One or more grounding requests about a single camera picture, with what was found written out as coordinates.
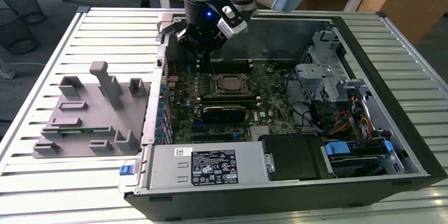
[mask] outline wastebasket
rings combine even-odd
[[[27,24],[35,24],[44,20],[45,15],[37,0],[4,0],[9,8],[17,9]]]
[[[36,38],[20,17],[17,9],[0,8],[0,45],[13,55],[29,52],[37,46]]]

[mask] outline blue latch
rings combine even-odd
[[[329,142],[325,145],[325,152],[327,155],[333,155],[333,154],[349,154],[351,149],[348,148],[348,144],[345,142]]]
[[[387,151],[392,152],[393,151],[393,145],[392,145],[389,140],[384,141],[384,145],[385,145]]]
[[[120,175],[133,175],[133,165],[121,165],[120,167]]]

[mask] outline warning label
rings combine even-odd
[[[191,153],[191,183],[193,186],[236,184],[235,150]]]

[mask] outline metal slatted table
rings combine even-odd
[[[77,13],[0,145],[1,223],[151,223],[117,190],[119,167],[137,156],[35,159],[40,130],[59,100],[57,83],[76,74],[81,82],[92,61],[107,61],[119,81],[152,80],[161,12],[181,9],[92,8]],[[389,22],[369,13],[340,15],[444,167],[448,167],[448,86]],[[348,59],[355,69],[356,64]],[[372,206],[240,216],[183,223],[445,223],[448,180],[399,193]]]

